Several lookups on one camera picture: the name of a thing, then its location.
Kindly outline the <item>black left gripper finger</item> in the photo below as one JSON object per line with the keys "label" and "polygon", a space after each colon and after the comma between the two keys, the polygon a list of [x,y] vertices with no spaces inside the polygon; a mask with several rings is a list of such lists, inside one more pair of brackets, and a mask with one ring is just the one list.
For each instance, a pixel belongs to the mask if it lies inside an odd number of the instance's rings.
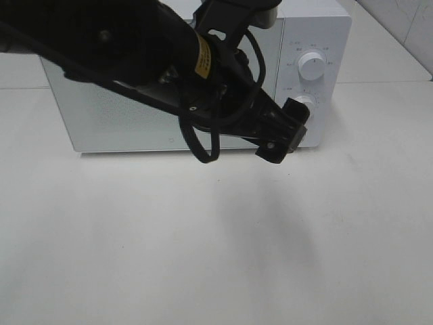
{"label": "black left gripper finger", "polygon": [[307,106],[290,97],[287,98],[281,108],[282,127],[304,127],[310,117],[310,110]]}
{"label": "black left gripper finger", "polygon": [[237,111],[236,135],[254,144],[255,155],[273,164],[296,151],[307,131],[306,125],[282,127],[281,108],[274,101],[255,101]]}

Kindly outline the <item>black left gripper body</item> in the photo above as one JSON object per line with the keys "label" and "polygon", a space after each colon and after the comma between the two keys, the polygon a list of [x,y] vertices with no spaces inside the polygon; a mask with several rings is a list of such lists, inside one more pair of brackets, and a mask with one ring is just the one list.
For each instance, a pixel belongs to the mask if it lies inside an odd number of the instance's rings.
{"label": "black left gripper body", "polygon": [[195,30],[115,30],[111,54],[121,94],[203,131],[236,135],[242,104],[258,101],[261,83],[238,49]]}

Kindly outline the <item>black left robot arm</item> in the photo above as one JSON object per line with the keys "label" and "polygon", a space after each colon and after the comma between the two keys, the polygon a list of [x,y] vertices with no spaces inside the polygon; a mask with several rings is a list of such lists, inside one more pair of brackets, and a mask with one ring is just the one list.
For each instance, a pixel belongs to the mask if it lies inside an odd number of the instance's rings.
{"label": "black left robot arm", "polygon": [[251,26],[269,28],[278,1],[203,1],[186,22],[161,1],[2,1],[1,48],[25,48],[74,81],[175,115],[202,163],[220,137],[256,144],[279,164],[303,140],[309,109],[264,90],[266,66]]}

